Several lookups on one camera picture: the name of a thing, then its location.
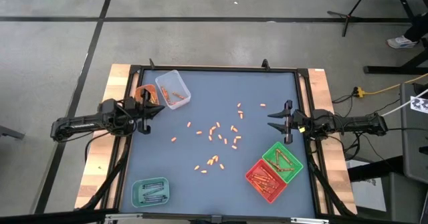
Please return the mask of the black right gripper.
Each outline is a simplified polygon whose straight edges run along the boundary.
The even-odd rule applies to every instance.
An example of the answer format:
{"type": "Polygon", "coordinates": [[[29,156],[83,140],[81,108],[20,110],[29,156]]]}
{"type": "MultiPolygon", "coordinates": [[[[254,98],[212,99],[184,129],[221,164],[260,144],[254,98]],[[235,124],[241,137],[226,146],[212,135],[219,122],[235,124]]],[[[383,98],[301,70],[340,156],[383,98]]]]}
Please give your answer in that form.
{"type": "MultiPolygon", "coordinates": [[[[292,118],[292,128],[299,130],[301,133],[313,134],[314,133],[314,118],[308,117],[301,110],[295,110],[291,113],[293,107],[292,101],[287,100],[284,103],[284,109],[275,114],[268,114],[270,118],[285,118],[289,121],[292,118]]],[[[289,124],[275,124],[268,122],[268,125],[280,131],[284,135],[284,144],[291,144],[293,142],[293,135],[289,124]]]]}

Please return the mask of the orange plastic bin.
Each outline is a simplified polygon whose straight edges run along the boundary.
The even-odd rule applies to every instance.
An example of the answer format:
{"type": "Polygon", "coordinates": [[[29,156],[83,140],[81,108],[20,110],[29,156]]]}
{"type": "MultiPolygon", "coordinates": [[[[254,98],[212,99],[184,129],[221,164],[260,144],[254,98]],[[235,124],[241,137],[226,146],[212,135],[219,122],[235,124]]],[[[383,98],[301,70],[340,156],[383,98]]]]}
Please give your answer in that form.
{"type": "Polygon", "coordinates": [[[150,92],[150,94],[156,94],[157,95],[156,88],[153,84],[147,84],[147,85],[137,87],[135,94],[134,94],[134,98],[137,102],[142,103],[141,94],[142,94],[144,89],[147,89],[150,92]]]}

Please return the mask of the clear plastic bin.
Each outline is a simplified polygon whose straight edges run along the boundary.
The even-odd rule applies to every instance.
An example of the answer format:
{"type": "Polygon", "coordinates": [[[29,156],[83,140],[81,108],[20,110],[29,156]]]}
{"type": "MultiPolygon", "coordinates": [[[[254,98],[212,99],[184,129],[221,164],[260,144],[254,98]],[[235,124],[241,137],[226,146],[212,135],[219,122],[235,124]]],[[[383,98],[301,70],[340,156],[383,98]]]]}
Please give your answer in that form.
{"type": "Polygon", "coordinates": [[[157,84],[162,97],[163,94],[161,92],[161,87],[163,86],[168,92],[171,102],[178,102],[175,105],[168,105],[163,97],[165,103],[171,110],[176,110],[177,108],[180,108],[181,106],[184,106],[185,104],[190,102],[191,93],[177,70],[172,70],[156,77],[155,83],[157,84]],[[173,95],[173,92],[184,96],[185,99],[179,99],[178,97],[173,95]]]}

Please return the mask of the green plastic bin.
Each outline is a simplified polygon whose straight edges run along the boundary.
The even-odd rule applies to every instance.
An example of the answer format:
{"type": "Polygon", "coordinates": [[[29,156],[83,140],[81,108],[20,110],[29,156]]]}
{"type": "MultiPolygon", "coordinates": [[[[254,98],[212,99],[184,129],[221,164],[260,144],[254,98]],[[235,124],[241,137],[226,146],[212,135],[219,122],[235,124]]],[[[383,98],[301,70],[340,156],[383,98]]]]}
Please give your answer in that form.
{"type": "Polygon", "coordinates": [[[303,164],[281,143],[276,142],[271,148],[269,148],[263,155],[262,158],[269,164],[269,166],[282,178],[285,183],[289,183],[294,177],[303,169],[303,164]],[[283,157],[279,154],[280,168],[293,168],[294,171],[280,172],[273,168],[267,160],[271,160],[276,164],[276,150],[281,150],[292,162],[293,165],[289,165],[283,157]]]}

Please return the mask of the red plastic bin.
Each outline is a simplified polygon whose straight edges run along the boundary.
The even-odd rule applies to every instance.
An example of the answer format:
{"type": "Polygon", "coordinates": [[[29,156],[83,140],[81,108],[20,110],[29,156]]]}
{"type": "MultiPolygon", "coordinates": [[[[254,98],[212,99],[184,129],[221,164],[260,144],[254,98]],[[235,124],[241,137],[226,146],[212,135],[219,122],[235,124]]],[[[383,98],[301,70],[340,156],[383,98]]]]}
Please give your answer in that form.
{"type": "Polygon", "coordinates": [[[269,166],[269,164],[264,159],[259,159],[245,174],[245,178],[250,183],[250,185],[270,204],[274,203],[275,200],[280,196],[283,190],[287,187],[287,183],[285,183],[282,178],[269,166]],[[276,180],[277,184],[275,185],[275,189],[271,189],[273,193],[269,193],[268,195],[262,195],[252,184],[253,178],[251,175],[255,175],[256,172],[263,171],[269,174],[273,179],[276,180]]]}

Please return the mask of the black floor beam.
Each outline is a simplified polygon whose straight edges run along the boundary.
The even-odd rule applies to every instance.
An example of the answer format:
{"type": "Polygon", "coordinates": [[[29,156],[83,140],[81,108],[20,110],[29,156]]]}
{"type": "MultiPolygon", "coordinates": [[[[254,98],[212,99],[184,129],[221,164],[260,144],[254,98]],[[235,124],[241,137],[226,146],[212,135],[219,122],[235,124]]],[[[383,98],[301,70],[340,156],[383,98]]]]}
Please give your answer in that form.
{"type": "Polygon", "coordinates": [[[348,176],[352,183],[387,176],[389,173],[403,174],[402,156],[396,156],[348,169],[348,176]]]}

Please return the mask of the grey-blue table mat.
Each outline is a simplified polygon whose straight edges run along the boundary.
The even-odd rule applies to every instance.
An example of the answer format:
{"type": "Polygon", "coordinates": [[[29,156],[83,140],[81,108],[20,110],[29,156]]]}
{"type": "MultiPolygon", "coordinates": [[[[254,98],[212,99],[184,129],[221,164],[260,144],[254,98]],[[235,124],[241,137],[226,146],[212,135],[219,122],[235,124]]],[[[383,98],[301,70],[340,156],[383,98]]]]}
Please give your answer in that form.
{"type": "Polygon", "coordinates": [[[150,134],[133,136],[120,210],[138,212],[131,199],[134,182],[164,177],[169,181],[170,199],[147,207],[149,213],[313,218],[308,169],[302,169],[272,204],[245,178],[262,155],[284,139],[268,125],[274,123],[268,114],[281,111],[287,100],[298,103],[294,75],[182,71],[181,77],[191,93],[190,102],[176,110],[165,108],[150,121],[150,134]],[[243,119],[238,110],[243,111],[243,119]],[[221,126],[209,135],[216,122],[221,126]],[[234,144],[236,136],[241,139],[234,144]],[[219,160],[208,165],[215,155],[219,160]]]}

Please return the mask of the black tripod stand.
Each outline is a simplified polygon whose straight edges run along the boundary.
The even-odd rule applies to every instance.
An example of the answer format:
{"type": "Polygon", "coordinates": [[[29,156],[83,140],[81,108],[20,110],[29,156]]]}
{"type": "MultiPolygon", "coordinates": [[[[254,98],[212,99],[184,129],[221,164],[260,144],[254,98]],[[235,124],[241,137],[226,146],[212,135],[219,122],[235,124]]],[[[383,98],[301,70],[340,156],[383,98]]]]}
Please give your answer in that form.
{"type": "Polygon", "coordinates": [[[360,5],[361,1],[362,0],[358,0],[354,4],[354,6],[352,7],[352,9],[349,11],[349,13],[347,13],[347,14],[337,13],[337,12],[334,12],[334,11],[327,11],[327,14],[329,14],[331,16],[337,16],[337,17],[339,17],[339,18],[341,18],[341,19],[344,20],[344,25],[343,25],[343,28],[342,28],[342,37],[346,36],[346,32],[347,32],[348,25],[349,25],[350,21],[353,20],[353,19],[358,19],[358,17],[353,17],[352,14],[356,10],[356,8],[360,5]]]}

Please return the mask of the dark grey cabinet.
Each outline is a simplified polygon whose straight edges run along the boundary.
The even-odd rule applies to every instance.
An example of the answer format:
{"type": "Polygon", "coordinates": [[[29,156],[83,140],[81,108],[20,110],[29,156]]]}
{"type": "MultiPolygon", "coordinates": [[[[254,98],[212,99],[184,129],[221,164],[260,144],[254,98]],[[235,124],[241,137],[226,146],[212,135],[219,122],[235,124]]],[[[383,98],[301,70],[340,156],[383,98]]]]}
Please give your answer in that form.
{"type": "MultiPolygon", "coordinates": [[[[400,87],[401,103],[411,101],[416,97],[415,87],[412,84],[403,84],[400,87]]],[[[403,144],[403,171],[404,174],[416,181],[428,184],[428,154],[419,151],[428,147],[428,114],[414,111],[410,103],[400,109],[402,144],[403,144]]]]}

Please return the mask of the black and white marker tag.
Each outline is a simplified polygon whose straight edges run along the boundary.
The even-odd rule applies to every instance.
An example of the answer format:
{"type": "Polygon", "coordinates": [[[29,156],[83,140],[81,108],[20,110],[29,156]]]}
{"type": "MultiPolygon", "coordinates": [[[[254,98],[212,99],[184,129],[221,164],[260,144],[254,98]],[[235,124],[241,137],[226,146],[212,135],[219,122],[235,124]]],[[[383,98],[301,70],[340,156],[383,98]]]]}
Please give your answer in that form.
{"type": "Polygon", "coordinates": [[[428,99],[416,98],[411,96],[411,109],[414,111],[422,112],[428,114],[428,99]]]}

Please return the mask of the person's foot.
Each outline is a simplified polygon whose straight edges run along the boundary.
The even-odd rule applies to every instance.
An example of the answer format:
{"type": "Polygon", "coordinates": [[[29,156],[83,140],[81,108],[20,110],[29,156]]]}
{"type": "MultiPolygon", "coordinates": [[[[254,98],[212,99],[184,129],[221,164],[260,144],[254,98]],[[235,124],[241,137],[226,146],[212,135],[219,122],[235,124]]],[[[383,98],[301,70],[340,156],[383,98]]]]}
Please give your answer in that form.
{"type": "Polygon", "coordinates": [[[411,41],[407,39],[404,35],[390,38],[387,40],[387,45],[393,49],[404,49],[404,48],[412,48],[418,44],[417,41],[411,41]]]}

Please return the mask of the grey floor box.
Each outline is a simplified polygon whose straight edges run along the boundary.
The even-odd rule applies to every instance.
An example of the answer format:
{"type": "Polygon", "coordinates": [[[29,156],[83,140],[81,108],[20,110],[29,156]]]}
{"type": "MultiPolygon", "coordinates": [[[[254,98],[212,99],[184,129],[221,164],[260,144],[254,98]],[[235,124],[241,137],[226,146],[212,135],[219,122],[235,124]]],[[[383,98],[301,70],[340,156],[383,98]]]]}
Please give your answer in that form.
{"type": "Polygon", "coordinates": [[[382,178],[387,217],[391,221],[419,224],[428,185],[397,173],[382,178]]]}

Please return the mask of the grey furniture leg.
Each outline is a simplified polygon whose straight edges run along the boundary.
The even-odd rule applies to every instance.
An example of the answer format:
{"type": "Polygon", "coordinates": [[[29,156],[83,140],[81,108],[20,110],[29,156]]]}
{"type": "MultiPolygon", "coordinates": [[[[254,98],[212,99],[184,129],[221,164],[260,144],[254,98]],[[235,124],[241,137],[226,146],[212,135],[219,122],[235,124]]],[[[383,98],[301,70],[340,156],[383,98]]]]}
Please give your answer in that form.
{"type": "Polygon", "coordinates": [[[8,136],[14,139],[22,140],[25,135],[23,133],[0,125],[0,136],[8,136]]]}

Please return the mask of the person's leg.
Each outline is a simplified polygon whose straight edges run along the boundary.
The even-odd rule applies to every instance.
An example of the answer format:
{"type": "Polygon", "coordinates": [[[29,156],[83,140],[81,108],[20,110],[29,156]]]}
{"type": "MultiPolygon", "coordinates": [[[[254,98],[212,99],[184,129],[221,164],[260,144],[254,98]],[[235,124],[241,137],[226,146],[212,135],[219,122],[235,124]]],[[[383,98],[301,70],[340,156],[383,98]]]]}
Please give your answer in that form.
{"type": "Polygon", "coordinates": [[[413,18],[412,26],[405,32],[404,37],[408,40],[418,42],[428,33],[428,12],[413,18]]]}

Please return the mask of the black floor stand frame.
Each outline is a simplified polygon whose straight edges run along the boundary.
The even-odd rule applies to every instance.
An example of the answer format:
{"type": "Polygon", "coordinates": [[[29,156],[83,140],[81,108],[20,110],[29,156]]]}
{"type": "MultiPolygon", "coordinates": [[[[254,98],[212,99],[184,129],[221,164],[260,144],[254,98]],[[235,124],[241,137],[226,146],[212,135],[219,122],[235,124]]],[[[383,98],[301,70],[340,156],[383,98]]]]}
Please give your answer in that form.
{"type": "MultiPolygon", "coordinates": [[[[410,23],[413,24],[413,14],[407,0],[399,0],[407,17],[406,18],[365,18],[358,17],[350,23],[410,23]]],[[[399,75],[423,75],[428,74],[428,67],[421,67],[421,64],[428,61],[428,39],[422,38],[423,51],[407,61],[401,66],[365,66],[363,71],[366,74],[399,74],[399,75]]]]}

